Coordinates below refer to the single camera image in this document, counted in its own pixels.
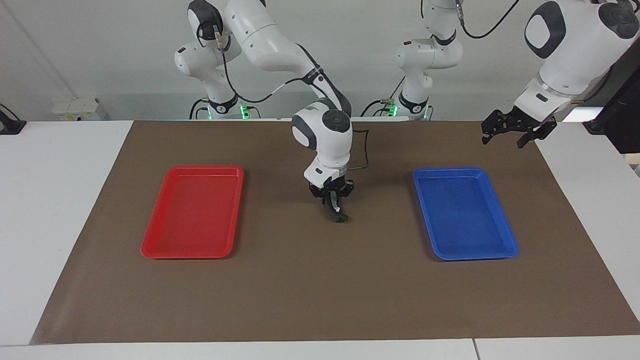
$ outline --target robotic arm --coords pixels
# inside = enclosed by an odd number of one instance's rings
[[[263,1],[218,2],[219,6],[206,0],[191,2],[189,23],[198,44],[179,51],[182,58],[188,54],[189,61],[178,61],[180,56],[176,54],[176,63],[179,67],[183,63],[182,69],[199,69],[198,74],[189,70],[188,75],[205,79],[205,87],[211,84],[207,87],[209,98],[225,101],[218,106],[240,97],[226,78],[227,63],[240,52],[263,70],[293,72],[309,85],[318,100],[293,115],[293,135],[302,146],[317,152],[304,172],[312,194],[322,198],[335,221],[346,221],[340,200],[353,189],[353,182],[345,178],[353,136],[351,104],[307,50],[282,34]],[[221,65],[225,72],[216,70]]]
[[[545,62],[509,113],[495,110],[482,123],[483,143],[510,131],[525,133],[518,141],[519,148],[531,140],[545,139],[556,127],[553,115],[625,53],[636,40],[638,27],[628,0],[542,4],[527,23],[525,39]]]
[[[422,119],[433,86],[427,71],[448,69],[460,63],[463,51],[460,42],[456,41],[457,2],[425,0],[422,8],[424,26],[431,32],[431,38],[410,40],[398,47],[396,63],[404,71],[406,80],[394,99],[397,115]]]

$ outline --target white junction box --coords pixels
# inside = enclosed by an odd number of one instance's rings
[[[100,121],[108,118],[107,111],[93,97],[54,102],[53,111],[61,121]]]

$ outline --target brown mat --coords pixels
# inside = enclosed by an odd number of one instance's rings
[[[136,122],[49,300],[32,344],[396,340],[640,334],[535,144],[482,146],[477,122],[356,124],[371,167],[352,172],[334,224],[302,172],[314,154],[287,123]],[[362,160],[356,135],[354,160]],[[154,261],[140,245],[164,173],[238,164],[232,257]],[[419,167],[490,175],[520,244],[502,261],[435,257]]]

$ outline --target white table surface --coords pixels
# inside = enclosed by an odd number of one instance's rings
[[[0,137],[0,345],[18,345],[0,347],[0,359],[477,359],[472,340],[19,346],[30,340],[131,124],[33,122]],[[538,146],[638,316],[640,179],[605,137],[580,124],[560,124]],[[640,358],[640,336],[475,342],[482,360]]]

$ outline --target green light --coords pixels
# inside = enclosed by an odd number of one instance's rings
[[[244,120],[251,117],[251,114],[249,113],[249,109],[247,109],[246,106],[244,105],[240,105],[240,113],[242,113],[242,118]]]

